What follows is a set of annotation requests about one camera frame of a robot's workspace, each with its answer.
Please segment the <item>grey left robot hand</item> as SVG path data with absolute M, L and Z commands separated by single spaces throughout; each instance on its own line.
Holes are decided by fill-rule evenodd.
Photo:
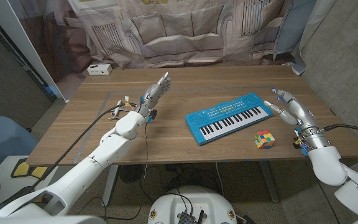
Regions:
M 138 119 L 138 122 L 144 122 L 145 117 L 157 105 L 160 97 L 170 89 L 170 84 L 171 79 L 168 77 L 168 72 L 166 72 L 157 83 L 146 89 L 143 100 L 135 108 L 135 112 L 142 116 L 142 120 Z

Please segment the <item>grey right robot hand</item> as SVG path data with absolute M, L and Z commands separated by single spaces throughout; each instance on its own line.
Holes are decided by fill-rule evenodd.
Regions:
M 331 145 L 326 136 L 320 129 L 314 114 L 295 96 L 285 90 L 272 90 L 286 109 L 281 109 L 269 101 L 264 101 L 264 105 L 276 112 L 284 122 L 296 126 L 295 145 L 298 145 L 304 156 L 334 156 L 340 158 L 337 149 Z

